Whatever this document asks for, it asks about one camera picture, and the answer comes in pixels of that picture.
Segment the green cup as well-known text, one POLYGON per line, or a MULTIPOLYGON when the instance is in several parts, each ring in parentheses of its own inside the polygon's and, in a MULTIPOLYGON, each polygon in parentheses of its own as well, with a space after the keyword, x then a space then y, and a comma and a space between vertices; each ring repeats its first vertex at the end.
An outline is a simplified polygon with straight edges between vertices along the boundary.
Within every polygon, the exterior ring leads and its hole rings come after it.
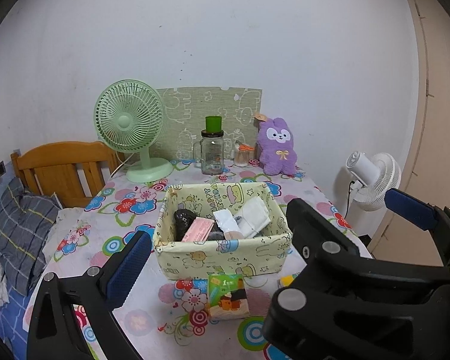
POLYGON ((220 133, 222 130, 221 116, 211 115, 205 117, 205 131, 207 133, 220 133))

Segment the green desk fan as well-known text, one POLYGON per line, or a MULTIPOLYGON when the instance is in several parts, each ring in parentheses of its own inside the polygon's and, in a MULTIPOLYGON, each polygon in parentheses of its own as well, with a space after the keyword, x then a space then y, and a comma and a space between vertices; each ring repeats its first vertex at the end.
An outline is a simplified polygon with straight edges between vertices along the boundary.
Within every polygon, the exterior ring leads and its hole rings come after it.
POLYGON ((149 154, 165 127, 165 116, 159 93, 139 80, 119 80, 97 99, 93 123, 99 138, 112 150, 139 156, 128 167, 130 182, 154 182, 172 172, 170 161, 149 154))

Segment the glass mason jar mug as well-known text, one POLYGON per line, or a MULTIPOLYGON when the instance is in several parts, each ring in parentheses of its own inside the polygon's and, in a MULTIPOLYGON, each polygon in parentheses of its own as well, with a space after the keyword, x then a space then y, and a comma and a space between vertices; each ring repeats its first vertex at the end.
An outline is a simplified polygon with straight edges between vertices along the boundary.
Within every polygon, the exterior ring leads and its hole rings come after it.
POLYGON ((201 140, 193 144, 193 159, 202 174, 208 176, 222 174, 225 167, 224 131, 210 133, 202 130, 201 140))

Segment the green tissue pack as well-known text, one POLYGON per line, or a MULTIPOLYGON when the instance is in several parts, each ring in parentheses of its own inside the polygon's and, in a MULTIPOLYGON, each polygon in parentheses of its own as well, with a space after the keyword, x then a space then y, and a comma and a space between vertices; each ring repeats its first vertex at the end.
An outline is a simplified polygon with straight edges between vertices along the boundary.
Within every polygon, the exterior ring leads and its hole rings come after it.
POLYGON ((210 275, 208 313, 211 320, 237 320, 249 316, 243 275, 210 275))

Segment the blue bed sheet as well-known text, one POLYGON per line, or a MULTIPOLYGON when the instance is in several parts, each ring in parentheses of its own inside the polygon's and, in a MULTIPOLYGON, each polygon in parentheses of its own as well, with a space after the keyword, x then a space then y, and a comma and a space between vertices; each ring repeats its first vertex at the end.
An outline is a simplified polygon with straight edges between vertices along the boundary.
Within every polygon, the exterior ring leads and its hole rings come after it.
POLYGON ((9 289, 9 302, 0 308, 0 340, 11 351, 13 359, 26 359, 28 328, 23 319, 30 317, 31 295, 23 297, 9 289))

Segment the toothpick jar orange lid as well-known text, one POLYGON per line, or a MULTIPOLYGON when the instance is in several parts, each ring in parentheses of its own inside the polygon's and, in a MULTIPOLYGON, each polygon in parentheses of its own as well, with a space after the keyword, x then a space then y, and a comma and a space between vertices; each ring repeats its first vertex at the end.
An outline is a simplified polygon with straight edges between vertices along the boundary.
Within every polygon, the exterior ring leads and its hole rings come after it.
POLYGON ((249 164, 249 161, 254 158, 254 152, 254 147, 236 141, 234 144, 234 164, 237 167, 246 167, 249 164))

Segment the white standing fan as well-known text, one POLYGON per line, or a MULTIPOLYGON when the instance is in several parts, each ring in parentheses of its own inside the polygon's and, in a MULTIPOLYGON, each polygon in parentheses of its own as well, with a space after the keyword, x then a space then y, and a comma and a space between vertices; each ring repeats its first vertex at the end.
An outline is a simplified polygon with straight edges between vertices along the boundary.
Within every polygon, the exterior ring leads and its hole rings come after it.
POLYGON ((349 183, 345 217, 354 203, 366 212, 379 211, 385 206, 385 194, 401 183, 401 167, 389 153, 368 157, 355 150, 345 160, 345 170, 352 176, 349 183))

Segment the grey plaid pillow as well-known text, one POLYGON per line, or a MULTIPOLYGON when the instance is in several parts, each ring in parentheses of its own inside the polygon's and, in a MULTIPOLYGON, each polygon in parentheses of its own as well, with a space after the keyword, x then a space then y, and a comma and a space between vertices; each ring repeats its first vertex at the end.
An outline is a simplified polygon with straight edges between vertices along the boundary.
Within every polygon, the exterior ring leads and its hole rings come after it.
POLYGON ((17 177, 0 197, 0 262, 7 284, 23 297, 46 266, 43 248, 59 210, 55 197, 32 193, 17 177))

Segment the yellow cartoon fabric box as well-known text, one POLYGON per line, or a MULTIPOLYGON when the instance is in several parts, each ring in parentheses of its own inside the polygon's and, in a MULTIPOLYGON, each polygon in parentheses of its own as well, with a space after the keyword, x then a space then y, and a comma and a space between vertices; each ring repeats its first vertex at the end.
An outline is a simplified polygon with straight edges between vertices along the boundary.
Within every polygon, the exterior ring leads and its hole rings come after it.
POLYGON ((164 275, 170 280, 206 279, 212 274, 246 276, 279 272, 287 257, 292 233, 271 190, 265 183, 172 185, 165 194, 153 246, 164 275), (251 198, 260 197, 271 222, 250 239, 202 242, 177 240, 173 214, 189 209, 201 218, 229 209, 233 214, 251 198))

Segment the black plastic bag bundle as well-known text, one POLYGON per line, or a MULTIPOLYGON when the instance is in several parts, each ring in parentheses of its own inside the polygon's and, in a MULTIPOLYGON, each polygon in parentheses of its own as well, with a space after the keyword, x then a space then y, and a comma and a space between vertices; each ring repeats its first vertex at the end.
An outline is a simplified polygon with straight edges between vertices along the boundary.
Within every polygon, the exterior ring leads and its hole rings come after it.
MULTIPOLYGON (((182 238, 184 234, 187 232, 188 228, 191 226, 197 216, 194 212, 188 209, 178 209, 174 213, 174 221, 175 221, 175 240, 177 242, 182 242, 182 238)), ((209 233, 207 241, 223 241, 224 233, 220 230, 216 222, 214 221, 214 227, 209 233)))

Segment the green patterned board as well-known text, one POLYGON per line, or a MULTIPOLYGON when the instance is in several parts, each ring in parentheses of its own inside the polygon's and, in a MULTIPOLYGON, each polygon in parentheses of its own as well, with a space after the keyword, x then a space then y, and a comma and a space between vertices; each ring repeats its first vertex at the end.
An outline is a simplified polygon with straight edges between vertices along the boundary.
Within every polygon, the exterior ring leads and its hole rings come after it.
POLYGON ((194 145, 204 130, 223 131, 224 157, 234 156, 235 143, 254 147, 255 115, 261 109, 259 88, 159 88, 165 110, 165 127, 150 147, 150 155, 166 159, 194 158, 194 145))

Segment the purple plush bunny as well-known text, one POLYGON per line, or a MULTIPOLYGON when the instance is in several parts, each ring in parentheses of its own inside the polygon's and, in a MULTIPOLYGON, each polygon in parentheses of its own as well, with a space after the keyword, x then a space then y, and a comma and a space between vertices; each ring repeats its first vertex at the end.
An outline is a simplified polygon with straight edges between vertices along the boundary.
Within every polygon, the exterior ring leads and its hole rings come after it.
POLYGON ((259 162, 265 174, 292 176, 295 173, 297 154, 293 147, 293 134, 284 119, 277 117, 260 121, 257 145, 259 162))

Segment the pink paper packet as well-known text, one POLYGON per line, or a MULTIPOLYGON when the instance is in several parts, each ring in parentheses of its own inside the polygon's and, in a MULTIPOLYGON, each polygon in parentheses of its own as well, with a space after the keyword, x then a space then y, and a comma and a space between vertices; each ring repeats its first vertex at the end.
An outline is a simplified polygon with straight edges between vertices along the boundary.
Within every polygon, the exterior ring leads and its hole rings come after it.
POLYGON ((195 218, 181 242, 205 242, 214 225, 215 222, 212 219, 195 218))

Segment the white tissue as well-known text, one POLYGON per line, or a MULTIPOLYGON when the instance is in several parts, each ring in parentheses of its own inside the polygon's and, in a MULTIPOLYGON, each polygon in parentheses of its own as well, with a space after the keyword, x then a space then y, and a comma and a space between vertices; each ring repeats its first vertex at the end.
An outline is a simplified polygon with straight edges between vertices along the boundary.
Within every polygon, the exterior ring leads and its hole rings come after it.
POLYGON ((223 232, 226 240, 240 240, 245 238, 231 211, 228 209, 219 210, 215 211, 213 215, 216 224, 223 232))

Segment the floral tablecloth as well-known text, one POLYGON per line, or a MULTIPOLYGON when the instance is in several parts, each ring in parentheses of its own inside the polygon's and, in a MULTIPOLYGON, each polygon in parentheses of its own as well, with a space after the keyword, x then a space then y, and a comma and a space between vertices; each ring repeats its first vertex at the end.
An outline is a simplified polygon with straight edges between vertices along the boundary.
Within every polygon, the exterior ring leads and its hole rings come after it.
MULTIPOLYGON (((172 185, 265 183, 283 213, 289 201, 300 197, 348 238, 355 238, 342 214, 302 170, 269 176, 256 162, 245 167, 227 163, 220 175, 204 175, 189 161, 174 162, 173 168, 169 176, 151 184, 130 183, 116 174, 55 243, 48 270, 59 277, 82 275, 123 250, 135 233, 153 235, 172 185)), ((144 359, 281 359, 282 353, 265 341, 261 328, 278 279, 303 267, 300 254, 290 246, 280 271, 243 275, 249 317, 216 321, 206 308, 206 281, 168 279, 153 249, 127 300, 113 314, 144 359)))

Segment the yellow cartoon tissue pack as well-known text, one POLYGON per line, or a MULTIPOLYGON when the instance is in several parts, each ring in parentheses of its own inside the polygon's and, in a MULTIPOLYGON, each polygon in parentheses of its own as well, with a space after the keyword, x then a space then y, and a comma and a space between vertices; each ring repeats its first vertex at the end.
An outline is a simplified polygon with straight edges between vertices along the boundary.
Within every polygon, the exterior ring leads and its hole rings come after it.
POLYGON ((296 277, 298 277, 298 273, 283 276, 280 279, 278 279, 278 286, 280 288, 288 287, 295 280, 296 277))

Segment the beige door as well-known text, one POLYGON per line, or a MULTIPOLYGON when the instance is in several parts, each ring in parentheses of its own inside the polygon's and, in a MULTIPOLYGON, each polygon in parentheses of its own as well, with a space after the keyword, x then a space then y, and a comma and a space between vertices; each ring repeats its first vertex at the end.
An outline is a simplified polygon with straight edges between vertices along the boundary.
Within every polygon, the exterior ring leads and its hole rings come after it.
POLYGON ((401 0, 404 41, 392 71, 406 93, 393 132, 403 133, 400 188, 450 208, 450 16, 437 0, 401 0))

